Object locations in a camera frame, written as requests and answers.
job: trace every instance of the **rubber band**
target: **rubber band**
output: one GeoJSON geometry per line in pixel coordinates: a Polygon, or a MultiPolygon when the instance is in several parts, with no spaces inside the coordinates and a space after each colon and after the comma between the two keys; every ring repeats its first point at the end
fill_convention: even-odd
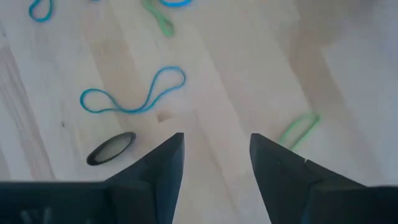
{"type": "Polygon", "coordinates": [[[88,165],[90,166],[98,166],[100,164],[104,164],[105,162],[109,162],[112,159],[116,158],[118,155],[122,154],[135,140],[136,140],[136,134],[134,132],[126,132],[126,133],[122,133],[122,134],[118,134],[117,136],[113,136],[110,139],[106,140],[104,143],[102,143],[101,145],[99,145],[92,153],[90,153],[90,155],[87,156],[86,162],[88,165]],[[123,147],[122,150],[120,150],[119,152],[110,155],[109,157],[103,159],[103,160],[99,160],[97,157],[99,156],[99,154],[101,154],[102,152],[104,152],[105,150],[107,150],[108,145],[115,143],[116,141],[120,141],[120,139],[122,138],[129,138],[129,142],[126,144],[126,146],[123,147]]]}
{"type": "Polygon", "coordinates": [[[183,7],[189,5],[192,2],[192,0],[183,0],[180,2],[168,2],[164,0],[159,0],[159,1],[167,7],[183,7]]]}
{"type": "Polygon", "coordinates": [[[30,6],[29,6],[29,16],[36,22],[46,22],[48,21],[51,16],[52,16],[52,11],[53,11],[53,0],[49,0],[49,11],[47,12],[47,15],[44,17],[35,17],[34,10],[35,8],[40,4],[42,0],[35,0],[30,6]]]}
{"type": "Polygon", "coordinates": [[[298,138],[294,139],[293,144],[290,147],[287,147],[290,150],[294,150],[295,147],[302,142],[310,133],[311,130],[313,130],[313,128],[319,123],[320,121],[320,115],[316,114],[314,112],[310,112],[304,115],[299,116],[295,121],[293,121],[293,123],[286,129],[285,133],[283,135],[281,135],[281,137],[278,139],[278,143],[281,145],[284,145],[286,142],[286,138],[289,135],[290,132],[292,132],[292,130],[297,127],[302,121],[306,120],[306,119],[312,119],[312,123],[311,125],[304,131],[302,132],[298,138]]]}
{"type": "Polygon", "coordinates": [[[118,112],[122,112],[122,113],[127,113],[127,114],[139,114],[139,113],[145,113],[146,111],[149,111],[150,109],[152,109],[155,104],[166,94],[170,93],[171,91],[174,90],[178,90],[179,88],[183,87],[185,85],[185,82],[187,80],[187,76],[185,74],[185,72],[178,66],[167,66],[164,68],[161,68],[156,74],[154,79],[152,80],[152,83],[150,84],[150,88],[149,88],[149,92],[148,92],[148,96],[147,99],[145,100],[144,104],[136,109],[126,109],[123,108],[116,100],[113,96],[111,96],[109,93],[107,93],[104,90],[99,90],[97,88],[90,88],[87,89],[85,91],[83,91],[83,93],[81,93],[80,95],[80,105],[84,110],[87,110],[90,113],[103,113],[103,112],[107,112],[107,111],[118,111],[118,112]],[[157,79],[159,78],[159,76],[164,72],[164,71],[177,71],[178,73],[180,73],[183,77],[183,80],[180,84],[173,86],[171,88],[168,88],[166,90],[164,90],[163,92],[161,92],[158,96],[156,96],[156,98],[153,100],[153,102],[148,105],[148,102],[150,100],[150,97],[152,96],[152,92],[154,91],[154,87],[156,84],[157,79]],[[85,104],[85,97],[87,94],[92,93],[92,92],[98,92],[98,93],[103,93],[105,94],[113,103],[114,107],[113,108],[104,108],[104,109],[100,109],[100,110],[92,110],[89,109],[86,104],[85,104]]]}
{"type": "Polygon", "coordinates": [[[154,6],[154,0],[141,0],[144,8],[157,20],[160,29],[166,37],[172,37],[175,33],[173,22],[154,6]]]}

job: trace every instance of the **black rubber band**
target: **black rubber band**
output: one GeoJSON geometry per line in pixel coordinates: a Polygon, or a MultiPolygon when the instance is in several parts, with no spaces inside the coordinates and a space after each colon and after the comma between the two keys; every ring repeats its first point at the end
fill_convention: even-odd
{"type": "Polygon", "coordinates": [[[104,164],[105,162],[109,162],[112,159],[114,159],[116,156],[120,155],[122,152],[124,152],[133,142],[134,140],[136,140],[136,134],[134,132],[126,132],[126,133],[122,133],[122,134],[118,134],[117,136],[114,136],[108,140],[106,140],[104,143],[102,143],[100,146],[98,146],[92,153],[90,153],[90,155],[87,156],[87,164],[90,166],[98,166],[100,164],[104,164]],[[111,142],[113,141],[117,141],[121,138],[124,137],[130,137],[130,142],[127,144],[127,146],[119,153],[117,153],[116,155],[110,157],[109,159],[105,159],[103,161],[96,161],[95,157],[111,142]]]}

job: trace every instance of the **light wood surface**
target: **light wood surface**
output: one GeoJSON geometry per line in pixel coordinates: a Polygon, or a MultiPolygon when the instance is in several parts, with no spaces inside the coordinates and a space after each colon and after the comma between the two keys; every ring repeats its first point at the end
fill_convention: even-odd
{"type": "MultiPolygon", "coordinates": [[[[103,180],[181,131],[186,158],[175,223],[268,223],[249,160],[250,134],[276,140],[310,106],[325,112],[326,121],[298,153],[357,180],[366,180],[368,170],[378,174],[357,163],[371,161],[368,153],[345,151],[362,144],[356,123],[333,80],[317,79],[323,68],[308,69],[309,60],[290,56],[322,64],[317,45],[279,38],[283,32],[275,27],[286,26],[276,24],[287,20],[273,16],[284,10],[274,2],[197,0],[181,9],[158,4],[176,26],[169,39],[138,0],[55,1],[53,18],[43,24],[29,18],[30,3],[0,2],[2,180],[103,180]],[[90,114],[80,107],[87,88],[137,107],[164,65],[181,66],[187,85],[154,110],[90,114]],[[86,165],[96,146],[123,131],[137,133],[131,149],[102,166],[86,165]]],[[[288,15],[290,22],[302,21],[298,11],[288,15]]],[[[159,81],[157,93],[179,77],[170,73],[159,81]]],[[[87,100],[92,107],[110,106],[101,96],[87,100]]]]}

